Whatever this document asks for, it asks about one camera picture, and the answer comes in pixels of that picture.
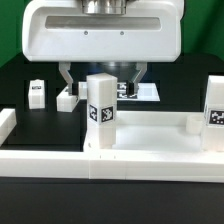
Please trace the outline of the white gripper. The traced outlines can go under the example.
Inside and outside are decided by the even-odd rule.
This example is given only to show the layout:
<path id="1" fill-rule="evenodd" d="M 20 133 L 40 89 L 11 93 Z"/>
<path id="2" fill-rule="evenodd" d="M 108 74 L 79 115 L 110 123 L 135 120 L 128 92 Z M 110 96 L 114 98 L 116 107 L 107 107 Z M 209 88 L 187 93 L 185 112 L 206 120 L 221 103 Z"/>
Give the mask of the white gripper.
<path id="1" fill-rule="evenodd" d="M 138 93 L 146 62 L 172 62 L 181 53 L 184 0 L 32 0 L 22 26 L 22 51 L 30 61 L 60 62 L 70 96 L 79 84 L 70 62 L 137 62 L 126 82 Z"/>

